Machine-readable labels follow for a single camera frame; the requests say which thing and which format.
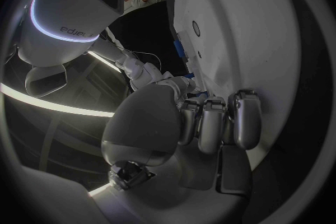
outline cable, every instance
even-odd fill
[[[161,69],[162,69],[162,64],[161,64],[160,58],[159,58],[158,56],[156,56],[155,54],[153,54],[153,53],[147,53],[147,52],[134,52],[134,51],[132,51],[132,50],[125,49],[125,48],[122,48],[122,47],[120,47],[120,46],[117,46],[116,44],[114,44],[113,42],[111,42],[109,39],[107,39],[105,36],[103,36],[103,37],[105,38],[105,40],[107,40],[108,42],[110,42],[111,44],[113,44],[114,46],[116,46],[116,47],[119,48],[119,49],[124,49],[124,50],[127,50],[128,52],[132,52],[132,53],[143,53],[143,54],[150,54],[150,55],[155,56],[155,57],[158,59],[158,61],[160,62],[160,71],[161,71]]]

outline white curved surface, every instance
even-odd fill
[[[297,90],[300,38],[291,1],[175,0],[174,27],[189,57],[188,68],[210,95],[227,99],[243,87],[259,94],[262,136],[248,151],[255,169],[286,123]]]

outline wire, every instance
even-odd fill
[[[122,47],[120,47],[120,46],[117,46],[116,44],[114,44],[113,42],[111,42],[109,39],[107,39],[107,37],[105,37],[105,36],[103,36],[103,37],[105,38],[105,40],[107,40],[108,42],[110,42],[111,44],[113,44],[114,46],[116,46],[116,47],[119,48],[119,49],[124,49],[124,50],[127,50],[128,52],[132,52],[132,53],[143,53],[143,54],[150,54],[150,55],[155,56],[155,57],[158,59],[158,61],[160,62],[160,71],[161,71],[161,69],[162,69],[162,64],[161,64],[160,58],[159,58],[158,56],[156,56],[155,54],[153,54],[153,53],[147,53],[147,52],[134,52],[134,51],[132,51],[132,50],[125,49],[125,48],[122,48]]]

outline circular hole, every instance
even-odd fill
[[[199,31],[199,27],[198,27],[198,25],[195,21],[193,21],[193,28],[194,28],[196,36],[199,37],[200,36],[200,31]]]

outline glowing light strip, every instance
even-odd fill
[[[107,60],[103,59],[102,57],[100,57],[96,53],[94,53],[94,52],[88,52],[88,53],[90,55],[92,55],[93,57],[97,58],[98,60],[102,61],[103,63],[107,64],[109,67],[112,67],[114,70],[117,70],[119,73],[121,73],[121,71],[119,70],[118,67],[116,67],[113,64],[109,63]]]
[[[95,111],[95,110],[87,110],[81,108],[73,108],[71,106],[66,105],[58,105],[54,104],[53,102],[43,101],[34,97],[31,97],[26,94],[22,94],[12,88],[9,88],[5,84],[0,83],[0,91],[6,94],[9,97],[12,97],[18,101],[25,102],[26,104],[35,105],[40,108],[71,113],[71,114],[78,114],[78,115],[87,115],[87,116],[104,116],[107,118],[111,118],[114,113],[112,112],[102,112],[102,111]]]
[[[98,193],[101,193],[103,192],[105,189],[107,189],[109,186],[111,186],[110,183],[104,185],[104,186],[101,186],[100,188],[97,188],[97,189],[94,189],[93,191],[89,192],[88,194],[92,197]]]
[[[92,38],[92,39],[87,39],[87,40],[80,40],[80,39],[71,39],[71,38],[64,38],[62,36],[58,36],[58,35],[54,35],[46,30],[44,30],[37,22],[36,18],[35,18],[35,1],[36,0],[32,0],[32,3],[31,3],[31,8],[30,8],[30,17],[31,17],[31,21],[32,21],[32,24],[34,24],[34,26],[40,31],[42,32],[43,34],[47,35],[47,36],[50,36],[51,38],[55,38],[55,39],[59,39],[59,40],[64,40],[64,41],[70,41],[70,42],[79,42],[79,43],[87,43],[87,42],[93,42],[95,40],[98,39],[99,35],[96,36],[95,38]]]

